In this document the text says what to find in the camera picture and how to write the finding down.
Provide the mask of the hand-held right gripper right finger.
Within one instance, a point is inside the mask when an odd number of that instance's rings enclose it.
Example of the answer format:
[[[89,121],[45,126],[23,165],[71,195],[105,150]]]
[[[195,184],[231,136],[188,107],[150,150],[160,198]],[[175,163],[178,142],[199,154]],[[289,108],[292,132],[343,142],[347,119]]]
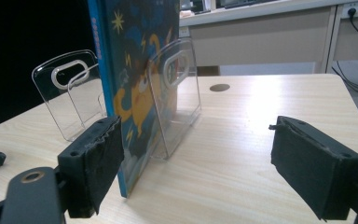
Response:
[[[271,163],[319,219],[344,220],[358,153],[305,121],[277,117]]]

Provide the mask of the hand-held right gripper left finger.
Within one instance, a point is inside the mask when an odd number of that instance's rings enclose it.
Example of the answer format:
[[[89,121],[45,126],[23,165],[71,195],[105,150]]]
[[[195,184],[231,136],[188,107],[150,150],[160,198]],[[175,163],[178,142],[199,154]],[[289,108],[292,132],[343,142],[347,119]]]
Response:
[[[97,120],[58,156],[71,218],[99,213],[123,160],[121,117]]]

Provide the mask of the clear acrylic book rack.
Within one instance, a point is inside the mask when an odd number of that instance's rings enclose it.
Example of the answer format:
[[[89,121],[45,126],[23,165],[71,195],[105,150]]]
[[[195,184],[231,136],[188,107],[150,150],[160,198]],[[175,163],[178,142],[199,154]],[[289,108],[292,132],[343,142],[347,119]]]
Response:
[[[90,50],[77,50],[37,66],[32,80],[62,137],[74,141],[107,115],[100,69]],[[178,39],[148,61],[146,87],[157,120],[154,158],[166,160],[200,112],[198,74],[189,38]]]

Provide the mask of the blue picture book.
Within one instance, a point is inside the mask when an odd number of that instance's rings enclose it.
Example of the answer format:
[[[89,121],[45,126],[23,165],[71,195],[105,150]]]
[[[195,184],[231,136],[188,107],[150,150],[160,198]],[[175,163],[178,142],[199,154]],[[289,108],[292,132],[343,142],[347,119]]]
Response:
[[[121,117],[120,194],[131,195],[162,139],[154,98],[162,49],[179,37],[180,0],[88,0],[106,111]]]

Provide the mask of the round grey table grommet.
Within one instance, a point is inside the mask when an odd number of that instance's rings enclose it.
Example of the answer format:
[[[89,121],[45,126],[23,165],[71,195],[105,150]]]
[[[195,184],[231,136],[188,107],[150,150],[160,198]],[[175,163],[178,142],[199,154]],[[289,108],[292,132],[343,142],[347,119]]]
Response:
[[[214,84],[210,87],[211,91],[214,92],[221,92],[221,91],[227,91],[230,88],[230,86],[226,83],[219,83],[219,84]]]

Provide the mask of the beige wooden desk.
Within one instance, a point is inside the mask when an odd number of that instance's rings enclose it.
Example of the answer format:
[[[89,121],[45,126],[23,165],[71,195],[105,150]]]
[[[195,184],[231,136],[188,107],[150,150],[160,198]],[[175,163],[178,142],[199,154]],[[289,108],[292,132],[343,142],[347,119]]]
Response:
[[[277,0],[219,8],[180,20],[188,27],[200,67],[286,65],[294,73],[330,73],[334,61],[358,60],[358,17],[342,19],[358,0]]]

